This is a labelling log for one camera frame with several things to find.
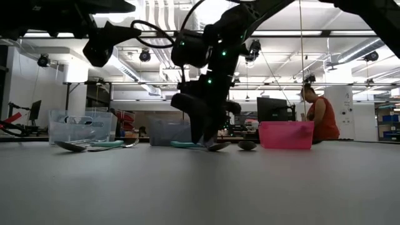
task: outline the dark hair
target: dark hair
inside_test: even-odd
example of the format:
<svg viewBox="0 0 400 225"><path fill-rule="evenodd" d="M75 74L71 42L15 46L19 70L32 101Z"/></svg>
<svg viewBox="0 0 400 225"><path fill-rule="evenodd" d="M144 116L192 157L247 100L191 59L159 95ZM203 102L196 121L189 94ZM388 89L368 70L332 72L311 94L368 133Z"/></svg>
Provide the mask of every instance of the dark hair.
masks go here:
<svg viewBox="0 0 400 225"><path fill-rule="evenodd" d="M312 91L312 93L315 94L315 91L314 91L314 89L311 87L311 84L310 84L310 83L304 84L304 88L301 89L301 92L303 92L304 90L306 90L306 91Z"/></svg>
<svg viewBox="0 0 400 225"><path fill-rule="evenodd" d="M114 108L109 109L109 112L110 112L110 113L113 113L114 116L117 116L117 112L115 111Z"/></svg>

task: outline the ventilation duct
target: ventilation duct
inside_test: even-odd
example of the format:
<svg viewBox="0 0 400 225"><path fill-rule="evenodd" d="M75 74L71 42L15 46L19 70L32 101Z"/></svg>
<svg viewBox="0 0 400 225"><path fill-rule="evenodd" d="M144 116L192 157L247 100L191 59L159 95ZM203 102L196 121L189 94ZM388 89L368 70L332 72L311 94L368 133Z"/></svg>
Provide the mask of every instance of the ventilation duct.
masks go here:
<svg viewBox="0 0 400 225"><path fill-rule="evenodd" d="M383 46L385 46L385 43L379 38L369 38L352 47L350 50L340 54L337 57L337 63L334 62L332 65L350 63L351 61L359 59Z"/></svg>
<svg viewBox="0 0 400 225"><path fill-rule="evenodd" d="M119 71L121 71L123 74L127 75L130 77L133 81L135 82L149 82L144 80L143 78L141 79L141 76L138 72L136 72L131 66L129 66L126 62L119 60L116 55L118 55L118 50L114 48L114 52L109 60L109 63L112 64L115 68L117 68ZM161 89L147 85L147 84L142 84L141 87L145 89L150 96L161 96Z"/></svg>

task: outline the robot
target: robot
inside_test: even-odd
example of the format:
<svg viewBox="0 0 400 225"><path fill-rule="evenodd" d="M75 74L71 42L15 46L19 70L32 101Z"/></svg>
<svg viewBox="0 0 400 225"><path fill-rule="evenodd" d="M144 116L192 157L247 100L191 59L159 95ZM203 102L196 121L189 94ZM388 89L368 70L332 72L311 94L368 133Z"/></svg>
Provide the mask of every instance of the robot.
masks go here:
<svg viewBox="0 0 400 225"><path fill-rule="evenodd" d="M194 9L204 1L200 0ZM208 72L202 74L198 81L186 82L183 76L182 83L177 87L181 92L171 101L172 106L189 114L193 143L197 143L202 136L205 141L211 139L224 124L226 111L240 113L238 103L226 100L230 87L234 86L233 73L240 55L254 59L254 53L259 50L258 47L248 49L244 42L261 23L294 0L227 1L239 5L227 10L216 23L207 25L202 34L183 29L175 41L166 37L172 42L167 47L172 47L171 59L175 65L183 68L190 64L202 68L208 64ZM400 7L393 0L320 1L333 3L343 11L359 15L400 58ZM128 39L136 38L146 45L139 37L141 31L133 28L135 21L131 27L113 26L108 22L104 28L97 28L91 14L135 10L123 0L14 0L3 7L6 8L7 4L9 9L16 11L14 14L24 13L25 18L32 20L22 21L21 17L17 17L17 21L2 24L2 37L16 40L28 29L47 31L53 37L59 32L73 33L75 38L89 36L83 52L93 66L105 65L113 46Z"/></svg>

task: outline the shelf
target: shelf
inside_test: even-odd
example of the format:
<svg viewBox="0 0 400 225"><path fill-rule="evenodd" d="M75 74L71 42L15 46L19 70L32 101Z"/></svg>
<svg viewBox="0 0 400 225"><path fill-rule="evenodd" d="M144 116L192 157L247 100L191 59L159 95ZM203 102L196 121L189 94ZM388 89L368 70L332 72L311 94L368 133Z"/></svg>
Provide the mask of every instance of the shelf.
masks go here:
<svg viewBox="0 0 400 225"><path fill-rule="evenodd" d="M396 141L396 142L399 142L400 138L397 138L396 140L393 140L391 137L380 137L379 141Z"/></svg>
<svg viewBox="0 0 400 225"><path fill-rule="evenodd" d="M378 121L377 122L378 125L391 125L391 126L400 126L400 122L396 122L396 121Z"/></svg>

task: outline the gray table surface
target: gray table surface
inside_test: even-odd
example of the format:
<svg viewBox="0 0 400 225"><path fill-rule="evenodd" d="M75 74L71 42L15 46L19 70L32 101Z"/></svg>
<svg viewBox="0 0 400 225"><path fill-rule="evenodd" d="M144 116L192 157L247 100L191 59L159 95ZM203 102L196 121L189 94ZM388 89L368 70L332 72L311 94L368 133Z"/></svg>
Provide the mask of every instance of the gray table surface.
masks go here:
<svg viewBox="0 0 400 225"><path fill-rule="evenodd" d="M0 224L399 224L400 147L221 153L0 144Z"/></svg>

